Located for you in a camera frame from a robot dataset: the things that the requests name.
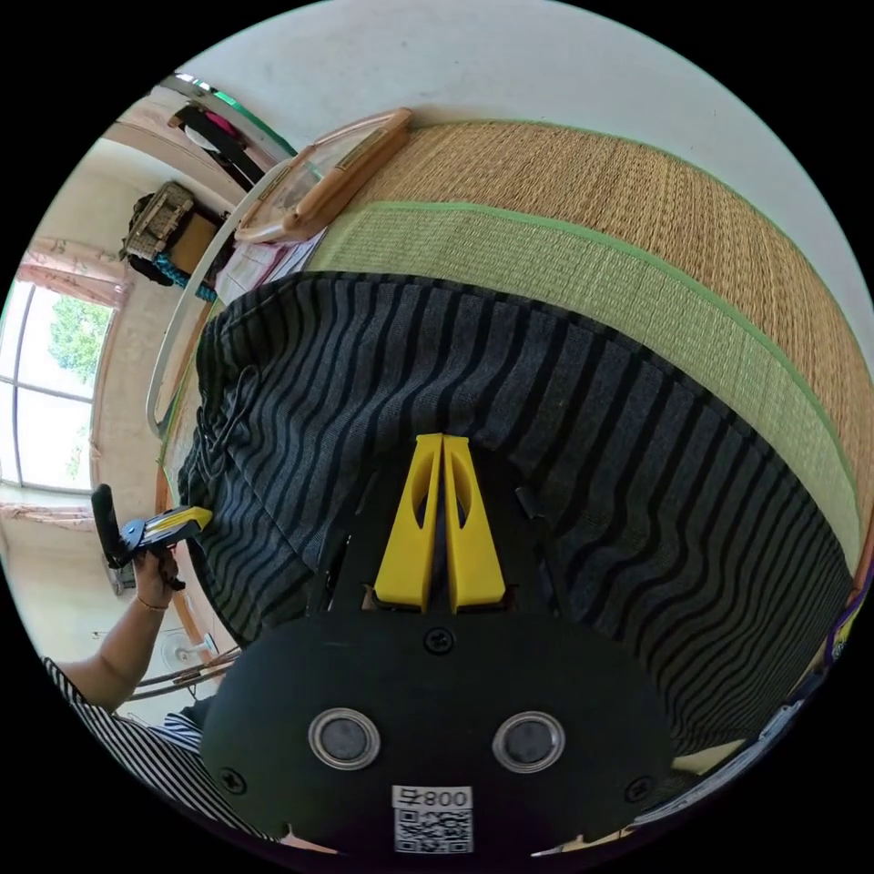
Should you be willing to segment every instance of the bracelet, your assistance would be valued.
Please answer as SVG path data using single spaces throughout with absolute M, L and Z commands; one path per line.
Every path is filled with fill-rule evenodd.
M 165 612 L 167 611 L 167 608 L 166 608 L 166 607 L 155 607 L 154 604 L 148 604 L 146 601 L 144 601 L 144 600 L 139 596 L 139 593 L 137 593 L 137 600 L 138 600 L 138 601 L 139 601 L 139 602 L 140 602 L 144 607 L 146 607 L 147 610 L 154 610 L 156 613 L 165 613 Z

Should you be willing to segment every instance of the hand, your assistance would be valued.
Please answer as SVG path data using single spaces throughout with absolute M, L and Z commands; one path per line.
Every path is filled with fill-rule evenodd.
M 176 559 L 167 549 L 160 555 L 144 553 L 134 559 L 134 578 L 140 600 L 152 607 L 167 607 L 173 600 L 168 585 L 179 573 Z

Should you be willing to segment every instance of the metal grommet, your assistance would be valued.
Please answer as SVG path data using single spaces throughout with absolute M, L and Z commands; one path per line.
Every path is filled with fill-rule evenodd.
M 564 752 L 564 729 L 557 719 L 537 710 L 517 713 L 495 732 L 492 752 L 516 774 L 534 774 L 552 765 Z
M 380 752 L 380 733 L 357 710 L 334 707 L 310 723 L 310 749 L 316 758 L 341 771 L 367 767 Z

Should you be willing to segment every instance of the striped shirt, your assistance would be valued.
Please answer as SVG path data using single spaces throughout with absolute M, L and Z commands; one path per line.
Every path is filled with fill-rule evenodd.
M 240 819 L 221 796 L 200 759 L 200 729 L 181 714 L 144 726 L 90 705 L 49 658 L 43 660 L 64 700 L 112 758 L 141 783 L 201 817 L 275 841 Z

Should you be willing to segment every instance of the screw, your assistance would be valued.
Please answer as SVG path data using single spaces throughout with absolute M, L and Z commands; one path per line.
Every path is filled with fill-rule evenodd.
M 433 656 L 445 656 L 455 646 L 452 632 L 446 628 L 432 628 L 425 635 L 424 643 L 425 649 Z
M 218 779 L 231 795 L 242 795 L 246 791 L 246 781 L 233 768 L 222 768 Z
M 625 790 L 625 800 L 629 804 L 637 804 L 653 791 L 655 785 L 651 777 L 638 777 L 637 780 L 628 784 L 628 789 Z

